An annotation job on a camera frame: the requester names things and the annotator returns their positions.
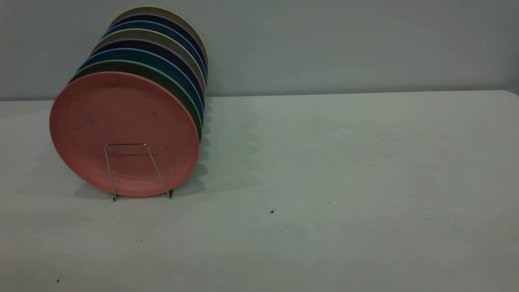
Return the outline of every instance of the table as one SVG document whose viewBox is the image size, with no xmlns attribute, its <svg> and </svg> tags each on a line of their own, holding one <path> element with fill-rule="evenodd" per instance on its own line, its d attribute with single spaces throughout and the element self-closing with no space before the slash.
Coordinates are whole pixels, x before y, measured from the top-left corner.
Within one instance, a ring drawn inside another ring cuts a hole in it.
<svg viewBox="0 0 519 292">
<path fill-rule="evenodd" d="M 519 98 L 214 97 L 172 200 L 53 148 L 52 101 L 0 102 L 1 291 L 517 291 Z"/>
</svg>

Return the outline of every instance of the gray wall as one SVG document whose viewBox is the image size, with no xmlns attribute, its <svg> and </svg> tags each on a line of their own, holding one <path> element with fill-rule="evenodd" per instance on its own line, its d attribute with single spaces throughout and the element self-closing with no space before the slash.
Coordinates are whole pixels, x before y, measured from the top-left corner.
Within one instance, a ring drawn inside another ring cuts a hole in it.
<svg viewBox="0 0 519 292">
<path fill-rule="evenodd" d="M 209 95 L 510 88 L 517 0 L 0 0 L 0 98 L 53 98 L 136 5 L 186 18 Z"/>
</svg>

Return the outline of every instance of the plate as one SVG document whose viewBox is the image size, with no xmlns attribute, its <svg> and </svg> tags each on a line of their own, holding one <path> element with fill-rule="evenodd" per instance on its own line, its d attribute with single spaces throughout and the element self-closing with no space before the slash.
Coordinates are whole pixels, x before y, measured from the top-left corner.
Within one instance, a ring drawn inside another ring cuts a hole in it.
<svg viewBox="0 0 519 292">
<path fill-rule="evenodd" d="M 206 60 L 206 56 L 205 56 L 205 54 L 204 54 L 204 52 L 202 50 L 202 47 L 197 42 L 197 40 L 184 27 L 182 27 L 180 24 L 175 23 L 174 21 L 171 21 L 171 20 L 169 20 L 169 19 L 167 19 L 165 17 L 154 15 L 154 14 L 136 14 L 136 15 L 127 16 L 127 17 L 119 20 L 117 23 L 115 23 L 114 26 L 117 26 L 118 24 L 122 24 L 122 23 L 125 23 L 125 22 L 131 22 L 131 21 L 151 21 L 151 22 L 156 22 L 156 23 L 163 24 L 163 25 L 173 29 L 174 31 L 177 31 L 184 38 L 186 38 L 186 40 L 188 40 L 190 43 L 192 43 L 192 45 L 195 47 L 196 51 L 200 54 L 200 56 L 203 57 L 204 64 L 207 67 L 207 60 Z"/>
<path fill-rule="evenodd" d="M 206 96 L 206 89 L 202 86 L 203 82 L 201 82 L 198 77 L 195 75 L 195 72 L 189 67 L 189 65 L 184 61 L 180 56 L 176 53 L 172 52 L 170 49 L 166 48 L 163 45 L 159 45 L 154 42 L 145 41 L 142 39 L 120 39 L 118 41 L 113 41 L 107 43 L 97 50 L 92 52 L 92 55 L 101 53 L 103 51 L 108 51 L 111 49 L 120 49 L 120 48 L 131 48 L 131 49 L 140 49 L 148 52 L 152 52 L 156 55 L 159 55 L 171 63 L 175 64 L 179 67 L 182 72 L 191 80 L 191 83 L 195 85 L 195 88 L 202 99 L 202 107 L 204 107 L 204 100 Z"/>
<path fill-rule="evenodd" d="M 103 38 L 105 38 L 106 36 L 108 36 L 114 32 L 121 31 L 121 30 L 127 30 L 127 29 L 146 29 L 146 30 L 156 31 L 156 32 L 164 34 L 164 35 L 170 37 L 171 39 L 175 40 L 176 42 L 181 44 L 193 56 L 193 58 L 195 58 L 198 66 L 202 69 L 205 80 L 207 80 L 206 64 L 204 63 L 203 58 L 200 56 L 200 54 L 196 51 L 195 47 L 188 40 L 186 40 L 186 38 L 184 38 L 181 34 L 179 34 L 177 31 L 175 31 L 163 24 L 152 22 L 152 21 L 125 22 L 125 23 L 122 23 L 120 25 L 114 26 L 113 28 L 109 29 L 103 35 Z"/>
<path fill-rule="evenodd" d="M 143 41 L 152 42 L 155 44 L 159 44 L 161 46 L 166 47 L 168 50 L 174 52 L 177 54 L 184 62 L 187 63 L 191 71 L 196 75 L 196 78 L 198 79 L 200 86 L 202 86 L 202 89 L 204 91 L 204 96 L 206 94 L 206 80 L 204 78 L 204 75 L 202 73 L 202 70 L 198 66 L 195 59 L 191 56 L 191 54 L 179 43 L 177 43 L 175 40 L 167 37 L 166 35 L 163 35 L 161 33 L 150 31 L 150 30 L 141 30 L 141 29 L 131 29 L 131 30 L 122 30 L 115 33 L 112 33 L 108 35 L 107 37 L 103 38 L 99 41 L 99 43 L 95 46 L 95 48 L 92 50 L 91 55 L 93 55 L 98 49 L 101 47 L 104 47 L 106 44 L 111 42 L 117 42 L 120 40 L 127 40 L 127 39 L 140 39 Z"/>
<path fill-rule="evenodd" d="M 168 190 L 193 172 L 199 143 L 193 120 L 169 91 L 123 72 L 83 76 L 58 95 L 50 134 L 67 166 L 90 184 L 112 192 L 105 144 L 147 143 Z M 144 146 L 107 148 L 118 195 L 164 193 Z"/>
<path fill-rule="evenodd" d="M 182 17 L 176 15 L 175 13 L 173 13 L 171 11 L 165 10 L 163 8 L 153 7 L 153 6 L 142 6 L 142 7 L 132 8 L 132 9 L 126 11 L 126 12 L 123 12 L 118 17 L 116 17 L 115 20 L 110 24 L 109 27 L 114 26 L 122 18 L 131 16 L 131 15 L 135 15 L 135 14 L 155 14 L 155 15 L 165 17 L 165 18 L 167 18 L 167 19 L 169 19 L 169 20 L 171 20 L 173 22 L 176 22 L 176 23 L 180 24 L 183 28 L 185 28 L 196 39 L 196 41 L 198 42 L 198 44 L 200 45 L 200 47 L 203 50 L 204 58 L 206 60 L 206 64 L 208 63 L 206 47 L 203 45 L 202 39 L 200 38 L 200 36 L 196 32 L 196 30 L 193 28 L 193 26 L 191 26 Z"/>
<path fill-rule="evenodd" d="M 200 142 L 202 139 L 202 122 L 200 121 L 198 111 L 189 98 L 189 95 L 175 80 L 171 79 L 171 77 L 156 70 L 153 67 L 138 62 L 125 60 L 102 61 L 81 69 L 76 73 L 76 75 L 74 75 L 69 83 L 85 75 L 103 71 L 117 71 L 139 75 L 146 79 L 152 80 L 167 89 L 169 92 L 175 95 L 178 100 L 180 100 L 184 107 L 186 107 L 189 115 L 195 122 L 195 127 L 198 133 L 198 141 Z"/>
<path fill-rule="evenodd" d="M 171 77 L 175 80 L 189 95 L 191 101 L 197 108 L 198 114 L 200 116 L 200 121 L 203 125 L 203 106 L 202 106 L 202 98 L 198 94 L 195 85 L 189 80 L 182 70 L 179 69 L 175 64 L 170 61 L 164 59 L 163 57 L 156 55 L 154 53 L 139 50 L 139 49 L 130 49 L 130 48 L 121 48 L 121 49 L 111 49 L 108 51 L 100 52 L 96 55 L 90 56 L 81 67 L 79 67 L 78 71 L 82 68 L 97 63 L 101 61 L 109 61 L 109 60 L 129 60 L 134 62 L 143 63 L 154 67 L 158 71 L 163 72 L 164 74 Z"/>
</svg>

